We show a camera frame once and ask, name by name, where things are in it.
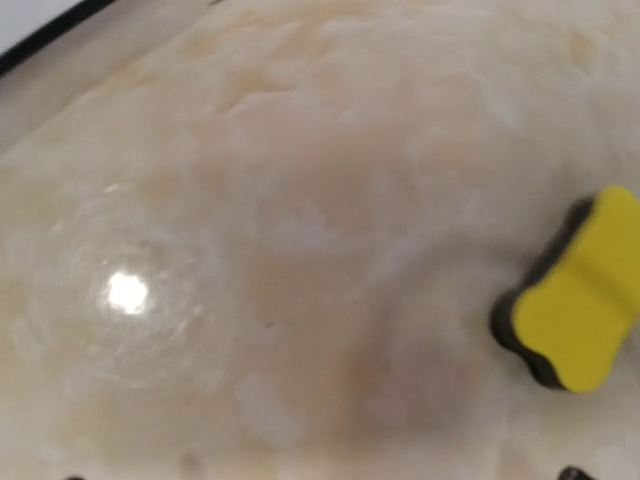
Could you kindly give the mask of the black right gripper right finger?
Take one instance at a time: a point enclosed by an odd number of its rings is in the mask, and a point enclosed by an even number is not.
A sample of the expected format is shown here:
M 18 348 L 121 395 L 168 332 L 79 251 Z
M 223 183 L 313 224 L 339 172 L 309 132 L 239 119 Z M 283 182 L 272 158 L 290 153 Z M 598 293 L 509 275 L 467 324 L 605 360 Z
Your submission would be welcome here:
M 596 480 L 596 478 L 579 467 L 569 465 L 560 471 L 558 480 Z

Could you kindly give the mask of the yellow whiteboard eraser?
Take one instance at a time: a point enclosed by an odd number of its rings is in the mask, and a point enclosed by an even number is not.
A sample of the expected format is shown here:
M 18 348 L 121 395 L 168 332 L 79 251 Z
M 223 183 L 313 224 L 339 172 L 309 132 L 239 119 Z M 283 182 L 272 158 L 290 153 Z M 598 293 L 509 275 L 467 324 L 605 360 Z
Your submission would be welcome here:
M 639 200 L 610 185 L 577 200 L 490 314 L 496 341 L 550 389 L 585 393 L 608 377 L 639 317 Z

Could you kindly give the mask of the black framed whiteboard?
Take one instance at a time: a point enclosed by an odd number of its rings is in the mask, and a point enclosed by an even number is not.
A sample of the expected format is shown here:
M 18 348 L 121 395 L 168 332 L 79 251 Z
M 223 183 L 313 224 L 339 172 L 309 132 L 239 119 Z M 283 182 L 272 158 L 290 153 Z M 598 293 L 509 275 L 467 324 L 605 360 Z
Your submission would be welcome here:
M 2 53 L 1 76 L 6 76 L 46 46 L 114 3 L 114 0 L 80 1 L 39 26 L 24 39 L 21 39 L 17 44 Z

